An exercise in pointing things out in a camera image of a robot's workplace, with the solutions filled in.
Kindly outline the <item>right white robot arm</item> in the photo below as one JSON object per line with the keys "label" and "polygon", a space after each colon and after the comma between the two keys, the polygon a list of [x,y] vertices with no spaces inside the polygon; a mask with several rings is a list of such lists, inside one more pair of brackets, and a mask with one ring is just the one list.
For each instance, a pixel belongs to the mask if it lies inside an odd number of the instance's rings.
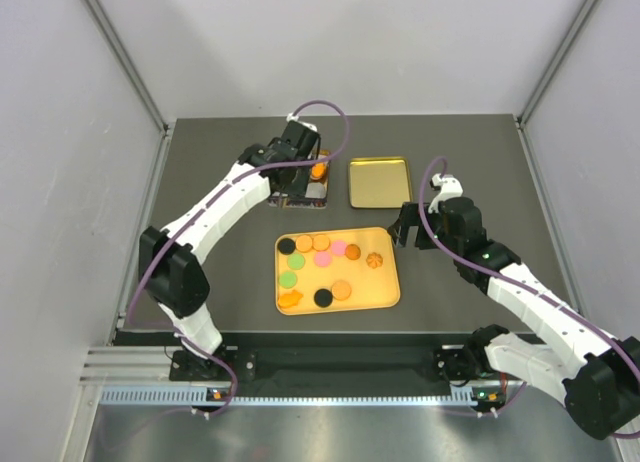
{"label": "right white robot arm", "polygon": [[487,378],[513,375],[558,402],[590,437],[632,440],[623,429],[639,416],[639,341],[595,326],[546,288],[506,245],[488,237],[480,209],[451,175],[434,175],[428,203],[406,202],[388,232],[403,247],[439,249],[458,274],[507,309],[540,339],[535,345],[508,329],[476,330],[464,350],[469,370]]}

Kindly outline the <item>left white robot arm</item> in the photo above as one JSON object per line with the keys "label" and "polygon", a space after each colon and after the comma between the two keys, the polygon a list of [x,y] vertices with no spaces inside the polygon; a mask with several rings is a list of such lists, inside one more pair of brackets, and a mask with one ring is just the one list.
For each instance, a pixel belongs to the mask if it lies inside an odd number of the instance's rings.
{"label": "left white robot arm", "polygon": [[246,148],[223,179],[199,202],[161,229],[139,239],[138,293],[147,293],[168,317],[182,345],[175,359],[184,380],[214,380],[226,369],[206,300],[210,284],[203,265],[215,245],[256,205],[274,193],[305,193],[309,161],[317,160],[321,136],[313,124],[290,117],[268,144]]}

